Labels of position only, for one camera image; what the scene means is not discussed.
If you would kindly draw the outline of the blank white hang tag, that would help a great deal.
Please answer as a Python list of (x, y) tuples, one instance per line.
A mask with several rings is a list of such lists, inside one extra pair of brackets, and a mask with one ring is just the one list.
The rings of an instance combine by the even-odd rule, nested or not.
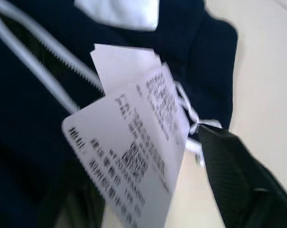
[(148, 48), (95, 44), (90, 55), (106, 95), (162, 65)]

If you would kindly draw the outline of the navy jacket with white zipper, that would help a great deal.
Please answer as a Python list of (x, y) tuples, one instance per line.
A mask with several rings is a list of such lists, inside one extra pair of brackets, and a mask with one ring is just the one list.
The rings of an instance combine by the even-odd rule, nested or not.
[[(204, 119), (228, 129), (233, 110), (236, 29), (213, 18), (204, 0), (160, 0), (155, 31), (115, 28), (93, 21), (75, 0), (3, 0), (27, 14), (76, 60), (96, 68), (95, 44), (151, 48), (181, 83)], [(27, 60), (38, 63), (79, 107), (102, 97), (94, 80), (54, 53), (12, 16), (0, 12), (0, 28), (16, 38)], [(73, 227), (68, 194), (88, 178), (61, 131), (69, 111), (0, 37), (0, 228)]]

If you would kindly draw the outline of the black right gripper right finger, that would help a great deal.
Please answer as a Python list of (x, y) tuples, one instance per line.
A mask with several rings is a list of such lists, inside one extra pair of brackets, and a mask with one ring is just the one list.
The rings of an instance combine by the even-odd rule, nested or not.
[(287, 228), (287, 193), (240, 138), (202, 124), (198, 130), (210, 187), (226, 228)]

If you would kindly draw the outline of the large white printed hang tag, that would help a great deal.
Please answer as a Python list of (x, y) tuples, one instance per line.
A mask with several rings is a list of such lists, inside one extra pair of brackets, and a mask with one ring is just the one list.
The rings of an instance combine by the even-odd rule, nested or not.
[(62, 130), (125, 228), (164, 228), (185, 146), (176, 123), (160, 126), (130, 90), (67, 117)]

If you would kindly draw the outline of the small white printed hang tag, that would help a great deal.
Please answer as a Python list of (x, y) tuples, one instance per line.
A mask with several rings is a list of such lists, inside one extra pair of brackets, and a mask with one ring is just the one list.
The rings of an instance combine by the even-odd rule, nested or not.
[(153, 113), (164, 138), (183, 147), (189, 133), (189, 120), (180, 104), (177, 88), (167, 64), (163, 64), (140, 79), (143, 100)]

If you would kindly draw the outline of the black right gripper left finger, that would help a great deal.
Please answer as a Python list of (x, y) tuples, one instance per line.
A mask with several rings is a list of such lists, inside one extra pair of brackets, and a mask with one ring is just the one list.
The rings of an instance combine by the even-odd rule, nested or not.
[(102, 228), (105, 200), (90, 179), (79, 179), (68, 194), (73, 228)]

